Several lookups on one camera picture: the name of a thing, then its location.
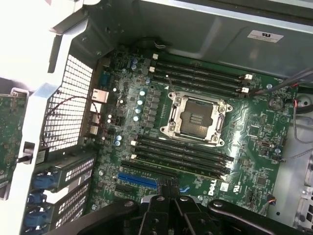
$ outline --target black pcie slot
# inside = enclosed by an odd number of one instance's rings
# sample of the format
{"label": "black pcie slot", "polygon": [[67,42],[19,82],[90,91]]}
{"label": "black pcie slot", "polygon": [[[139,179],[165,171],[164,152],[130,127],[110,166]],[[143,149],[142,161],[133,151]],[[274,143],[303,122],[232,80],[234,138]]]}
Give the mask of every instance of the black pcie slot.
{"label": "black pcie slot", "polygon": [[224,173],[221,170],[214,169],[214,168],[211,168],[211,167],[206,167],[206,166],[203,166],[203,165],[190,163],[190,162],[187,162],[187,161],[184,161],[184,160],[179,161],[179,160],[176,160],[176,159],[168,158],[166,156],[158,156],[158,155],[154,155],[152,153],[146,153],[146,152],[138,151],[137,152],[137,159],[143,160],[143,161],[147,161],[144,158],[150,159],[150,161],[153,161],[153,163],[157,163],[157,161],[159,161],[159,162],[163,162],[163,163],[166,162],[166,163],[172,164],[172,165],[170,165],[171,168],[180,169],[180,166],[187,167],[187,168],[189,168],[191,170],[197,170],[198,174],[202,174],[201,172],[208,172],[208,173],[212,173],[212,174],[216,175],[216,177],[224,175]]}
{"label": "black pcie slot", "polygon": [[126,186],[126,185],[116,185],[115,191],[131,194],[133,191],[133,188],[130,186]]}
{"label": "black pcie slot", "polygon": [[175,147],[171,145],[167,145],[167,143],[159,143],[155,141],[147,141],[141,140],[140,143],[136,147],[144,147],[144,148],[156,148],[160,151],[168,150],[172,154],[182,155],[190,158],[199,158],[201,161],[213,161],[216,163],[223,163],[225,159],[221,156],[216,156],[213,154],[202,155],[201,153],[188,151],[187,149],[181,149],[180,147]]}
{"label": "black pcie slot", "polygon": [[168,158],[168,159],[173,159],[177,160],[179,162],[186,162],[189,164],[193,165],[198,165],[200,168],[201,167],[209,167],[210,169],[216,169],[222,171],[225,167],[225,164],[223,163],[218,163],[206,159],[199,159],[199,158],[194,158],[192,156],[184,155],[184,154],[176,154],[173,153],[172,151],[165,151],[164,149],[159,149],[159,148],[153,148],[153,147],[146,147],[142,145],[136,146],[135,149],[135,154],[146,154],[147,155],[154,155],[154,156],[160,156],[160,158]]}
{"label": "black pcie slot", "polygon": [[224,80],[227,82],[233,82],[233,83],[240,83],[239,75],[228,73],[228,72],[222,72],[212,69],[207,69],[203,67],[195,67],[191,65],[181,64],[181,63],[175,63],[168,60],[160,60],[157,61],[157,66],[163,66],[168,68],[176,68],[183,71],[193,72],[195,74],[203,74],[206,76],[215,77],[218,80]]}
{"label": "black pcie slot", "polygon": [[154,167],[150,167],[150,166],[146,166],[146,165],[140,165],[140,164],[128,162],[128,161],[122,161],[121,166],[126,167],[126,168],[134,168],[134,169],[138,169],[138,170],[152,172],[152,173],[156,173],[156,174],[164,175],[164,176],[169,176],[169,177],[177,177],[177,173],[175,173],[175,172],[170,172],[170,171],[163,170],[163,169],[157,169]]}
{"label": "black pcie slot", "polygon": [[240,89],[242,86],[240,86],[240,83],[229,83],[229,82],[225,82],[223,80],[218,80],[216,78],[212,78],[209,76],[203,76],[203,75],[198,75],[198,74],[194,74],[194,73],[190,73],[190,72],[186,72],[186,71],[180,71],[180,70],[176,70],[173,68],[160,68],[159,66],[156,67],[156,72],[157,73],[162,73],[164,75],[169,75],[169,76],[179,76],[179,77],[186,77],[189,80],[192,80],[192,82],[198,82],[201,84],[205,84],[207,86],[223,86],[224,88],[227,89]]}
{"label": "black pcie slot", "polygon": [[[169,84],[169,79],[166,78],[165,76],[160,76],[160,75],[155,74],[153,76],[153,80],[157,81],[157,82],[164,83],[164,84]],[[191,82],[185,83],[185,82],[181,81],[181,79],[176,80],[175,78],[173,79],[173,77],[171,77],[171,81],[172,81],[173,85],[192,89],[195,91],[200,91],[200,92],[205,92],[205,93],[214,93],[214,94],[221,95],[221,96],[227,96],[229,98],[237,98],[239,96],[239,94],[237,94],[237,93],[231,93],[231,92],[223,91],[223,90],[217,91],[216,89],[213,89],[211,87],[205,87],[205,86],[201,86],[199,84],[192,84]]]}
{"label": "black pcie slot", "polygon": [[233,159],[221,154],[221,153],[216,153],[212,151],[210,148],[201,148],[198,147],[197,145],[186,145],[184,143],[176,142],[176,141],[165,141],[161,140],[159,138],[153,138],[145,135],[138,135],[137,136],[137,141],[140,143],[142,141],[146,142],[155,142],[158,143],[160,146],[171,146],[171,147],[177,147],[180,148],[181,150],[191,154],[191,155],[199,155],[202,157],[207,158],[207,156],[211,156],[212,158],[216,159],[218,162],[222,160],[230,160],[232,161]]}

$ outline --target capacitor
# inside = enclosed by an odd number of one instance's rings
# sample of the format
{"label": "capacitor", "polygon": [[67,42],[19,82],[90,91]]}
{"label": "capacitor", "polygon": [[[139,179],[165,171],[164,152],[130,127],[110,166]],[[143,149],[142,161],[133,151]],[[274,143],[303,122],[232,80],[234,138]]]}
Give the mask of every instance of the capacitor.
{"label": "capacitor", "polygon": [[133,71],[136,70],[136,69],[137,69],[137,65],[132,64],[131,69],[132,69]]}

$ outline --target wire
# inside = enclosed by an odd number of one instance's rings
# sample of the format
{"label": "wire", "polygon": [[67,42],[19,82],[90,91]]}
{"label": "wire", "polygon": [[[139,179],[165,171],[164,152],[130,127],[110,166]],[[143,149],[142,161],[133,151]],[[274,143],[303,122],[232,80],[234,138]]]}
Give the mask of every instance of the wire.
{"label": "wire", "polygon": [[298,136],[297,136],[297,125],[296,125],[296,114],[297,114],[297,106],[298,106],[297,100],[294,100],[293,103],[294,103],[294,105],[293,105],[293,120],[292,120],[292,123],[293,123],[294,138],[299,143],[303,143],[303,144],[313,143],[313,140],[312,141],[302,141],[302,140],[300,140],[298,138]]}
{"label": "wire", "polygon": [[[56,110],[60,107],[60,105],[66,103],[66,102],[68,102],[68,101],[70,101],[70,100],[72,100],[72,99],[75,99],[75,98],[82,98],[82,99],[86,99],[87,101],[90,101],[90,102],[92,103],[92,105],[94,106],[95,110],[96,110],[96,115],[98,116],[98,119],[99,119],[99,122],[100,122],[101,116],[100,116],[100,114],[99,114],[99,112],[98,112],[98,110],[97,110],[97,107],[96,107],[95,103],[93,102],[93,100],[92,100],[91,98],[89,98],[89,97],[74,95],[74,96],[71,96],[71,97],[69,97],[69,98],[63,100],[62,102],[58,103],[54,108],[52,108],[48,113],[46,113],[46,115],[45,115],[45,117],[44,117],[44,123],[45,123],[45,121],[47,120],[47,118],[48,118],[50,115],[52,115],[52,113],[53,113],[54,111],[56,111]],[[103,125],[102,125],[101,122],[100,122],[100,128],[101,128],[102,130],[104,130]],[[41,134],[41,141],[42,141],[42,143],[43,143],[44,146],[47,145],[46,142],[45,142],[45,132],[44,132],[43,129],[42,129],[42,134]]]}

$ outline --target pcie slot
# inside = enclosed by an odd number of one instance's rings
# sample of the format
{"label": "pcie slot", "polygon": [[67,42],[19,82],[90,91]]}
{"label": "pcie slot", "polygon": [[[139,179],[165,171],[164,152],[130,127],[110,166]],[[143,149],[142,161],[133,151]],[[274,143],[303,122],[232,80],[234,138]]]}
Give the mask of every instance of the pcie slot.
{"label": "pcie slot", "polygon": [[190,173],[205,175],[205,176],[214,177],[214,178],[220,178],[221,175],[224,175],[224,173],[222,173],[221,171],[215,170],[213,168],[199,166],[198,164],[178,161],[178,160],[170,159],[164,156],[162,157],[156,156],[156,155],[149,154],[149,153],[138,152],[136,159],[142,160],[144,162],[152,162],[154,164],[163,165],[165,167],[174,168],[177,170],[183,170],[183,171],[187,171]]}
{"label": "pcie slot", "polygon": [[156,67],[156,73],[158,75],[160,75],[160,73],[161,73],[164,76],[169,75],[169,76],[176,76],[176,77],[180,77],[180,78],[184,77],[184,78],[188,79],[189,81],[204,84],[204,85],[214,87],[217,89],[219,89],[222,86],[223,88],[230,89],[230,91],[232,91],[234,89],[237,90],[237,89],[240,89],[242,87],[242,86],[240,86],[239,83],[237,83],[237,84],[225,83],[222,80],[217,80],[217,79],[214,79],[211,77],[205,77],[203,75],[197,75],[194,73],[188,73],[188,72],[179,71],[179,70],[175,70],[175,69],[164,69],[164,68]]}
{"label": "pcie slot", "polygon": [[[166,78],[165,76],[160,76],[160,75],[155,74],[153,76],[153,80],[157,81],[157,82],[164,83],[164,84],[169,84],[169,79]],[[205,93],[214,93],[217,95],[227,96],[230,98],[237,98],[239,96],[239,94],[237,94],[237,93],[231,93],[231,92],[223,91],[223,90],[217,91],[216,89],[213,89],[211,87],[201,86],[200,84],[193,84],[190,81],[183,82],[181,80],[182,79],[180,79],[180,78],[179,78],[179,80],[177,80],[177,79],[171,77],[172,84],[179,86],[179,87],[184,87],[184,88],[188,88],[188,89],[192,89],[192,90],[200,91],[200,92],[205,92]]]}
{"label": "pcie slot", "polygon": [[157,148],[160,151],[168,150],[168,151],[172,152],[173,154],[180,154],[180,155],[190,156],[193,158],[200,158],[203,160],[211,160],[211,161],[214,161],[217,163],[225,161],[223,156],[214,155],[212,153],[203,153],[202,154],[202,153],[199,153],[196,151],[190,151],[186,148],[186,146],[184,146],[185,148],[182,148],[180,146],[179,147],[173,146],[168,141],[167,142],[157,142],[157,141],[149,141],[149,140],[140,140],[137,148],[142,147],[142,146],[146,146],[147,148],[149,148],[149,147]]}
{"label": "pcie slot", "polygon": [[154,180],[142,178],[142,177],[127,174],[124,172],[119,172],[117,175],[117,178],[119,180],[123,180],[132,184],[137,184],[137,185],[150,187],[150,188],[157,188],[157,183]]}
{"label": "pcie slot", "polygon": [[240,83],[239,75],[224,72],[224,71],[217,71],[212,69],[207,69],[203,67],[195,67],[195,65],[192,67],[191,65],[186,65],[182,63],[175,63],[169,60],[162,60],[158,59],[157,66],[162,67],[168,67],[168,68],[175,68],[178,70],[183,70],[187,72],[192,72],[194,74],[203,74],[205,76],[211,76],[218,80],[224,80],[226,82],[232,82],[232,83]]}
{"label": "pcie slot", "polygon": [[145,148],[144,146],[137,146],[135,152],[136,155],[155,157],[158,156],[159,159],[170,159],[175,160],[180,163],[187,163],[193,166],[199,166],[199,169],[207,168],[212,172],[222,172],[224,164],[217,163],[213,161],[208,161],[205,159],[197,159],[186,155],[175,155],[171,151],[163,151],[163,149],[155,148]]}
{"label": "pcie slot", "polygon": [[134,169],[138,169],[138,170],[142,170],[142,171],[146,171],[146,172],[152,172],[152,173],[156,173],[156,174],[164,175],[164,176],[169,176],[169,177],[176,177],[177,176],[177,173],[175,173],[175,172],[170,172],[167,170],[158,169],[155,167],[150,167],[147,165],[140,165],[140,164],[129,162],[129,161],[122,161],[121,166],[126,167],[126,168],[134,168]]}
{"label": "pcie slot", "polygon": [[216,160],[218,162],[223,160],[232,161],[233,158],[228,157],[225,154],[217,153],[211,150],[210,148],[199,147],[198,145],[186,145],[184,143],[176,142],[176,141],[166,141],[161,140],[159,138],[153,138],[145,135],[138,135],[136,141],[138,143],[157,143],[159,146],[170,146],[172,148],[179,148],[181,151],[184,151],[193,156],[199,156],[203,158],[210,158],[213,161]]}
{"label": "pcie slot", "polygon": [[133,191],[133,188],[130,187],[130,186],[127,186],[127,185],[116,185],[115,186],[115,191],[118,191],[118,192],[124,192],[124,193],[132,193]]}

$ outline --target black dimm slot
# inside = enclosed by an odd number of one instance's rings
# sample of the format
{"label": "black dimm slot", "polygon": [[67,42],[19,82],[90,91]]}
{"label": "black dimm slot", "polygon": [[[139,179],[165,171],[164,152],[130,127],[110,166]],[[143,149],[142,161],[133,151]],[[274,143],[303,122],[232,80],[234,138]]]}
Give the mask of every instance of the black dimm slot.
{"label": "black dimm slot", "polygon": [[193,158],[192,156],[188,156],[184,154],[176,155],[175,153],[171,151],[163,151],[163,149],[153,148],[153,147],[147,148],[142,145],[136,146],[135,154],[137,154],[138,152],[140,153],[147,152],[148,154],[159,155],[161,157],[168,157],[170,159],[176,159],[178,161],[184,161],[184,162],[188,162],[192,164],[197,164],[200,167],[207,166],[209,168],[214,168],[214,169],[219,169],[219,170],[222,170],[225,167],[223,163],[213,162],[213,161],[206,160],[206,159],[197,159],[197,158]]}
{"label": "black dimm slot", "polygon": [[138,135],[137,141],[141,141],[141,140],[155,141],[155,142],[159,142],[161,144],[167,144],[170,146],[185,148],[188,151],[193,151],[193,153],[199,152],[199,153],[204,153],[204,154],[212,154],[212,155],[215,155],[215,156],[218,156],[221,158],[227,158],[227,156],[224,154],[214,152],[210,148],[201,148],[201,147],[198,147],[197,145],[190,146],[190,145],[186,145],[184,143],[180,143],[180,142],[176,142],[176,141],[166,141],[166,140],[161,140],[159,138],[154,138],[154,137],[150,137],[150,136]]}
{"label": "black dimm slot", "polygon": [[176,70],[173,68],[160,68],[160,67],[156,67],[156,72],[157,73],[162,73],[165,75],[177,75],[180,77],[186,77],[189,79],[193,79],[193,81],[197,81],[198,83],[204,83],[207,86],[223,86],[225,88],[228,89],[239,89],[240,87],[240,83],[237,84],[233,84],[233,83],[229,83],[229,82],[225,82],[222,80],[218,80],[216,78],[212,78],[212,77],[205,77],[203,75],[198,75],[198,74],[194,74],[194,73],[190,73],[190,72],[186,72],[186,71],[180,71],[180,70]]}
{"label": "black dimm slot", "polygon": [[126,185],[116,185],[115,191],[131,194],[133,191],[133,188],[130,186],[126,186]]}
{"label": "black dimm slot", "polygon": [[164,176],[169,176],[169,177],[176,177],[177,176],[177,173],[175,173],[175,172],[170,172],[170,171],[163,170],[163,169],[157,169],[157,168],[150,167],[147,165],[140,165],[140,164],[125,161],[125,160],[121,161],[121,166],[126,167],[126,168],[134,168],[134,169],[138,169],[138,170],[143,170],[146,172],[152,172],[152,173],[156,173],[156,174],[164,175]]}
{"label": "black dimm slot", "polygon": [[175,67],[180,70],[185,70],[193,73],[203,74],[207,76],[215,76],[217,79],[223,79],[227,82],[240,83],[239,75],[231,74],[225,71],[217,71],[212,69],[207,69],[204,67],[195,67],[192,65],[176,63],[168,60],[160,60],[157,61],[158,65],[166,66],[166,67]]}
{"label": "black dimm slot", "polygon": [[[158,75],[154,75],[153,76],[153,80],[157,81],[157,82],[161,82],[164,84],[169,84],[169,80],[168,78],[165,78],[163,76],[158,76]],[[178,81],[178,80],[174,80],[172,79],[172,84],[173,85],[177,85],[179,87],[185,87],[188,89],[192,89],[195,91],[200,91],[200,92],[205,92],[205,93],[214,93],[220,96],[227,96],[230,98],[238,98],[239,94],[225,94],[225,92],[217,92],[215,89],[212,89],[210,87],[204,87],[204,86],[197,86],[196,84],[191,84],[191,83],[183,83],[182,81]]]}
{"label": "black dimm slot", "polygon": [[[155,75],[154,77],[159,77],[159,78],[162,78],[164,77],[164,79],[166,81],[168,81],[169,83],[169,78],[166,77],[166,72],[161,72],[159,70],[157,70],[155,72]],[[168,73],[168,75],[170,76],[171,78],[171,81],[181,81],[181,82],[184,82],[186,84],[192,84],[194,86],[197,86],[197,87],[206,87],[208,89],[212,89],[212,90],[215,90],[216,92],[221,92],[221,93],[231,93],[231,94],[236,94],[236,89],[235,88],[225,88],[224,89],[224,86],[223,84],[221,84],[220,86],[214,86],[214,85],[211,85],[211,84],[206,84],[205,82],[201,82],[201,81],[197,81],[196,79],[194,78],[190,78],[190,77],[183,77],[179,74],[173,74],[173,73]]]}
{"label": "black dimm slot", "polygon": [[148,147],[154,147],[154,148],[158,148],[160,150],[163,150],[163,149],[169,150],[169,151],[172,151],[173,153],[187,155],[187,156],[189,155],[190,157],[194,157],[194,158],[211,160],[211,161],[219,162],[219,163],[225,162],[224,158],[221,156],[216,156],[213,154],[202,155],[202,154],[199,154],[199,153],[194,152],[194,151],[188,151],[188,149],[181,149],[181,147],[167,145],[167,143],[158,143],[155,141],[141,140],[140,145],[144,145],[144,146],[148,146]]}
{"label": "black dimm slot", "polygon": [[145,153],[145,152],[138,152],[137,153],[137,157],[138,159],[140,159],[140,156],[142,157],[146,157],[146,158],[149,158],[149,159],[154,159],[154,160],[159,160],[161,162],[167,162],[167,163],[170,163],[170,164],[175,164],[175,166],[172,166],[172,167],[179,167],[179,166],[183,166],[183,167],[189,167],[191,169],[196,169],[196,170],[199,170],[199,171],[202,171],[202,172],[211,172],[211,173],[214,173],[216,175],[224,175],[224,173],[220,170],[217,170],[217,169],[214,169],[214,168],[210,168],[210,167],[206,167],[206,166],[198,166],[197,164],[194,164],[194,163],[189,163],[189,162],[186,162],[186,161],[179,161],[179,160],[175,160],[175,159],[170,159],[170,158],[167,158],[167,157],[164,157],[164,156],[157,156],[157,155],[154,155],[154,154],[151,154],[151,153]]}

